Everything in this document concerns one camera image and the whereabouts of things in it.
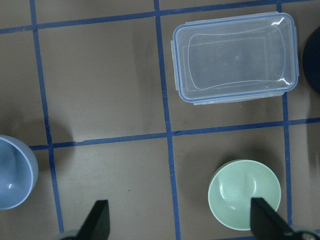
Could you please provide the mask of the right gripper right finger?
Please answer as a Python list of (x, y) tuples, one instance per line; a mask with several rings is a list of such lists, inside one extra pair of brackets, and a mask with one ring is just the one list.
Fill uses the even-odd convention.
[(293, 229), (262, 197), (250, 201), (250, 230), (257, 240), (318, 240), (320, 236), (305, 229)]

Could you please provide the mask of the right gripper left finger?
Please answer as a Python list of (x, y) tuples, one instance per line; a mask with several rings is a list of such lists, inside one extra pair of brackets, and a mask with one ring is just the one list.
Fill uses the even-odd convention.
[(79, 230), (59, 234), (60, 240), (108, 240), (111, 232), (109, 202), (97, 200)]

